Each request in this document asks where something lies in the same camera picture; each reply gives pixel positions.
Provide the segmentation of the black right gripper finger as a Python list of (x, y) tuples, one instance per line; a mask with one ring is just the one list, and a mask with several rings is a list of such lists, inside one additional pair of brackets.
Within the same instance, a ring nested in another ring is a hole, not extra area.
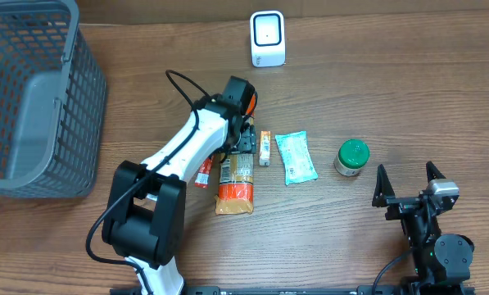
[(445, 176), (443, 173), (439, 171), (439, 169), (431, 162), (428, 161), (425, 165), (426, 168), (426, 175), (428, 182), (431, 182), (432, 180), (435, 179), (444, 179)]
[(395, 192), (383, 164), (378, 166), (377, 181), (372, 200), (373, 207), (387, 207), (388, 201), (395, 198)]

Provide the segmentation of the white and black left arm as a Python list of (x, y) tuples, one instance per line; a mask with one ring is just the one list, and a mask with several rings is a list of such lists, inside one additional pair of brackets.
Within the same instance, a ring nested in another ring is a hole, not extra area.
[(106, 210), (89, 232), (100, 229), (119, 255), (115, 263), (134, 270), (139, 285), (125, 293), (184, 293), (174, 254), (183, 237), (188, 181), (214, 153), (250, 151), (242, 142), (256, 102), (254, 86), (232, 76), (222, 93), (190, 104), (188, 121), (159, 152), (117, 167)]

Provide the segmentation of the small orange box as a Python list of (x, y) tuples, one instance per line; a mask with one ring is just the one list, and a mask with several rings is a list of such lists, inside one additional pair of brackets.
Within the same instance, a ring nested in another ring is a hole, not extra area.
[(271, 145), (271, 132), (260, 132), (260, 152), (259, 152), (259, 165), (270, 165), (270, 145)]

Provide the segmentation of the orange brown snack bag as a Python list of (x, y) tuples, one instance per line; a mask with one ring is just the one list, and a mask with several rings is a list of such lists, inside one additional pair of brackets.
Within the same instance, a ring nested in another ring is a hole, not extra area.
[(226, 156), (220, 163), (220, 181), (215, 196), (216, 215), (251, 214), (254, 210), (254, 154)]

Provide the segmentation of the teal wet wipes pack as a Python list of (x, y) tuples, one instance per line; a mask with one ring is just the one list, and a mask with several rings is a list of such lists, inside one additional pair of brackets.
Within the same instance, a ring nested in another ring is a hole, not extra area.
[(276, 134), (274, 138), (284, 164), (286, 185), (318, 179), (309, 154), (305, 131)]

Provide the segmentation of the red snack packet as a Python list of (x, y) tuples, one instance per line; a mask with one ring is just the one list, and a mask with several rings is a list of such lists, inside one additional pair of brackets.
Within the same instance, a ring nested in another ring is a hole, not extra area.
[(208, 188), (214, 156), (207, 157), (201, 164), (194, 185), (198, 188)]

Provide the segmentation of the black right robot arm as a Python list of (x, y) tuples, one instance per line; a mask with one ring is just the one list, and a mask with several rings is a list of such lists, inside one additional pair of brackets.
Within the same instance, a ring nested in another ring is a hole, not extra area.
[(387, 220), (399, 220), (409, 249), (383, 267), (372, 283), (370, 292), (382, 294), (378, 284), (394, 265), (410, 256), (414, 276), (401, 279), (388, 289), (390, 294), (474, 294), (464, 281), (470, 279), (475, 246), (461, 234), (444, 234), (437, 217), (453, 208), (460, 196), (457, 184), (432, 163), (426, 163), (428, 186), (416, 197), (398, 197), (383, 165), (378, 166), (373, 207), (385, 207)]

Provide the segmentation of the green lid jar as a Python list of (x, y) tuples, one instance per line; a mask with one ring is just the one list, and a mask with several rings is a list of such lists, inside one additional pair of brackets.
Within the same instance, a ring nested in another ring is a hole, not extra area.
[(333, 164), (339, 174), (351, 177), (360, 173), (369, 157), (369, 146), (360, 139), (352, 138), (339, 148)]

